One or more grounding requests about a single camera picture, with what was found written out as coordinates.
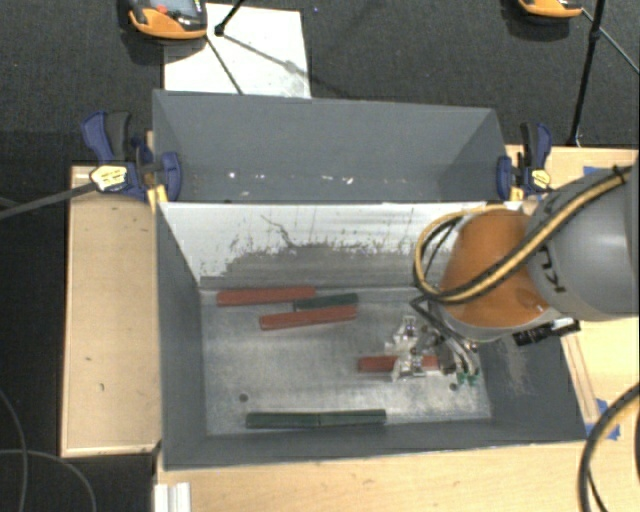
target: yellow cable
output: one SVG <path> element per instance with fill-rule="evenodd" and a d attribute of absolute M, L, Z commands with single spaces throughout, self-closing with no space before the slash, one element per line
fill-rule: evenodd
<path fill-rule="evenodd" d="M 622 174 L 626 175 L 626 174 L 629 174 L 630 172 L 631 172 L 630 170 L 627 170 L 627 171 L 623 171 Z M 478 295 L 479 293 L 482 293 L 487 288 L 491 287 L 496 282 L 500 281 L 500 279 L 502 279 L 505 275 L 507 275 L 514 267 L 519 265 L 525 258 L 527 258 L 531 254 L 531 252 L 535 250 L 538 244 L 542 243 L 545 240 L 545 238 L 548 237 L 551 232 L 553 232 L 553 230 L 555 230 L 560 224 L 562 224 L 565 220 L 567 220 L 567 218 L 573 215 L 573 213 L 576 210 L 584 206 L 587 202 L 591 201 L 592 199 L 599 197 L 600 195 L 618 187 L 621 184 L 622 184 L 621 178 L 616 174 L 616 175 L 612 175 L 611 178 L 608 179 L 607 181 L 595 187 L 587 189 L 578 197 L 572 199 L 569 203 L 567 203 L 567 205 L 564 206 L 562 210 L 560 210 L 560 212 L 544 228 L 542 228 L 531 240 L 529 240 L 527 244 L 524 245 L 523 248 L 518 253 L 516 253 L 512 258 L 506 261 L 495 272 L 488 275 L 485 279 L 475 284 L 468 290 L 460 292 L 456 295 L 441 297 L 439 300 L 443 302 L 456 302 L 456 301 L 472 298 L 474 295 Z M 424 277 L 424 272 L 422 270 L 422 258 L 421 258 L 422 244 L 424 243 L 424 240 L 426 239 L 428 233 L 431 232 L 431 230 L 435 227 L 435 225 L 438 225 L 441 222 L 447 221 L 451 218 L 461 217 L 463 215 L 466 215 L 467 213 L 474 213 L 474 211 L 470 210 L 469 212 L 466 212 L 466 213 L 458 212 L 457 214 L 445 215 L 440 219 L 438 219 L 437 221 L 432 222 L 420 234 L 420 238 L 418 239 L 418 245 L 416 246 L 414 265 L 415 265 L 415 270 L 418 276 L 418 281 L 420 286 L 426 292 L 432 295 L 438 296 L 438 295 L 441 295 L 443 292 L 432 287 Z"/>
<path fill-rule="evenodd" d="M 458 217 L 464 217 L 466 215 L 472 215 L 476 213 L 489 212 L 492 210 L 506 210 L 506 207 L 504 205 L 484 205 L 484 206 L 478 206 L 476 208 L 471 208 L 469 210 L 462 210 L 459 212 L 447 213 L 437 218 L 436 220 L 434 220 L 431 224 L 429 224 L 426 228 L 422 230 L 422 233 L 420 233 L 420 236 L 418 237 L 418 243 L 416 244 L 416 248 L 414 251 L 413 264 L 415 267 L 416 275 L 418 276 L 418 281 L 426 291 L 430 293 L 438 293 L 438 290 L 436 288 L 431 287 L 429 283 L 427 283 L 426 278 L 424 276 L 424 270 L 422 269 L 422 244 L 424 244 L 424 241 L 429 236 L 429 233 L 431 233 L 431 231 L 433 231 L 433 229 L 436 226 L 439 226 L 440 224 L 448 220 L 456 219 Z"/>

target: blue tape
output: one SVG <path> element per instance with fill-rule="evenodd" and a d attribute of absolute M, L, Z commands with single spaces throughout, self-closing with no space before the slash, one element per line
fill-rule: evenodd
<path fill-rule="evenodd" d="M 600 411 L 600 414 L 603 414 L 604 411 L 606 411 L 609 408 L 609 406 L 607 405 L 607 402 L 605 400 L 601 400 L 600 398 L 596 398 L 596 404 L 598 405 L 598 411 Z M 587 430 L 587 435 L 591 433 L 594 426 L 595 426 L 594 423 L 587 423 L 585 425 L 585 428 Z M 607 439 L 611 439 L 612 441 L 617 441 L 619 437 L 620 437 L 620 425 L 616 425 L 609 432 Z"/>
<path fill-rule="evenodd" d="M 582 172 L 583 172 L 583 174 L 585 176 L 587 174 L 591 174 L 591 173 L 594 173 L 594 172 L 597 172 L 597 171 L 601 171 L 601 170 L 602 170 L 601 167 L 590 167 L 590 166 L 586 166 L 586 165 L 582 168 Z"/>

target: wooden board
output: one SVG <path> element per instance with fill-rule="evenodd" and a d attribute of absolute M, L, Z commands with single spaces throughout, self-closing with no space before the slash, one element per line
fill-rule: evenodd
<path fill-rule="evenodd" d="M 509 147 L 515 155 L 518 147 Z M 626 165 L 631 150 L 554 148 L 553 183 L 584 165 Z M 73 184 L 87 169 L 73 170 Z M 160 438 L 153 301 L 153 238 L 147 206 L 119 196 L 74 199 L 69 226 L 63 456 L 149 451 Z M 638 380 L 637 319 L 587 324 L 580 347 L 595 396 L 612 401 Z M 633 458 L 634 411 L 605 441 L 593 471 L 610 510 L 640 500 Z M 192 510 L 575 511 L 582 443 L 431 453 L 371 460 L 182 471 Z"/>

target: gray bin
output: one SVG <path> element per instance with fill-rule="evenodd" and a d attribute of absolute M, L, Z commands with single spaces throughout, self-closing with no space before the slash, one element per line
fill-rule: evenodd
<path fill-rule="evenodd" d="M 181 201 L 157 214 L 166 468 L 584 438 L 557 339 L 482 346 L 481 378 L 457 391 L 455 377 L 439 373 L 391 384 L 356 371 L 357 357 L 379 353 L 411 313 L 420 229 L 470 206 L 436 202 L 494 198 L 503 146 L 493 112 L 157 92 L 154 131 L 156 149 L 178 151 L 185 173 Z M 356 291 L 358 318 L 262 333 L 257 317 L 288 305 L 215 305 L 220 289 L 292 284 Z M 362 408 L 386 409 L 387 424 L 256 431 L 243 423 L 255 410 Z"/>

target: orange device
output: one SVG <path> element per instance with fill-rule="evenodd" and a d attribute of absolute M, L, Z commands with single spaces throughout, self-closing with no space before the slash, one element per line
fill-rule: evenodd
<path fill-rule="evenodd" d="M 204 0 L 128 0 L 129 20 L 140 32 L 161 39 L 197 39 L 207 33 Z"/>
<path fill-rule="evenodd" d="M 582 4 L 575 0 L 518 0 L 524 11 L 539 18 L 568 19 L 579 16 Z"/>

